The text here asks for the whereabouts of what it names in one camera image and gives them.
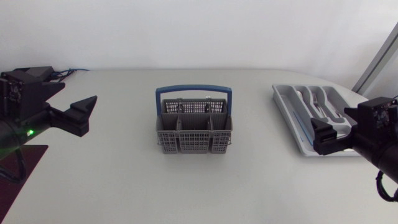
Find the basket grid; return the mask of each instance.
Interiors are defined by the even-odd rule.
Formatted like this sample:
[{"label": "basket grid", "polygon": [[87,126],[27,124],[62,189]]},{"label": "basket grid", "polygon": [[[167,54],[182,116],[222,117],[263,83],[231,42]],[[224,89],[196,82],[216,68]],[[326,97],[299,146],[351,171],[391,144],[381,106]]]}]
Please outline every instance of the basket grid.
[{"label": "basket grid", "polygon": [[182,105],[184,113],[205,113],[206,105],[210,105],[210,113],[222,113],[222,101],[174,101],[165,102],[167,113],[178,113],[178,106]]}]

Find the blue handle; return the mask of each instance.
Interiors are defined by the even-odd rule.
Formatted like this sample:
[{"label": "blue handle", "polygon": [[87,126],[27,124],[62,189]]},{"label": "blue handle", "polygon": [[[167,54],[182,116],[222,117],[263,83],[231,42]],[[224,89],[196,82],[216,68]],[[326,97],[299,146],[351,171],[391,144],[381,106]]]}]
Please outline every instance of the blue handle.
[{"label": "blue handle", "polygon": [[222,93],[227,93],[228,99],[228,114],[231,115],[232,108],[232,89],[229,87],[215,86],[215,85],[175,85],[175,86],[165,86],[156,89],[156,110],[159,116],[162,113],[160,107],[160,94],[169,93],[173,91],[184,91],[184,90],[205,90],[205,91],[218,91]]}]

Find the white wall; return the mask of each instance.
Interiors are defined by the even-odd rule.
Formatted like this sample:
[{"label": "white wall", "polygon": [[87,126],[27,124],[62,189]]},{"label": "white wall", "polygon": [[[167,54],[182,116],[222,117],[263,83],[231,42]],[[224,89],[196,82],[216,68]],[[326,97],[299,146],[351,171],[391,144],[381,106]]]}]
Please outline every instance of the white wall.
[{"label": "white wall", "polygon": [[0,70],[275,68],[351,88],[397,0],[0,1]]}]

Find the green led light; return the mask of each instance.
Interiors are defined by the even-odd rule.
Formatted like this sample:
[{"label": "green led light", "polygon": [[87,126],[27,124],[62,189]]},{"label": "green led light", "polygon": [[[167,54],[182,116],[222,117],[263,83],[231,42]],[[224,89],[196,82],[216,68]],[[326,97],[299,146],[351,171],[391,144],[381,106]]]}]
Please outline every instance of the green led light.
[{"label": "green led light", "polygon": [[33,131],[33,130],[29,130],[27,133],[26,133],[26,135],[28,135],[28,136],[31,136],[31,135],[33,135],[35,132]]}]

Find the gray plastic basket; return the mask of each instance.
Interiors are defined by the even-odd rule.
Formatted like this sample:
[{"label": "gray plastic basket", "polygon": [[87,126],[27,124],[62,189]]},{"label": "gray plastic basket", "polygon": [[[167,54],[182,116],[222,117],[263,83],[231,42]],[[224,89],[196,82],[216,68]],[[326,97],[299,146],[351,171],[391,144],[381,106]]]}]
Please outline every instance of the gray plastic basket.
[{"label": "gray plastic basket", "polygon": [[[160,94],[171,91],[207,90],[228,94],[225,99],[170,99],[160,102]],[[177,85],[156,89],[158,144],[164,154],[222,154],[231,144],[230,88],[213,85]]]}]

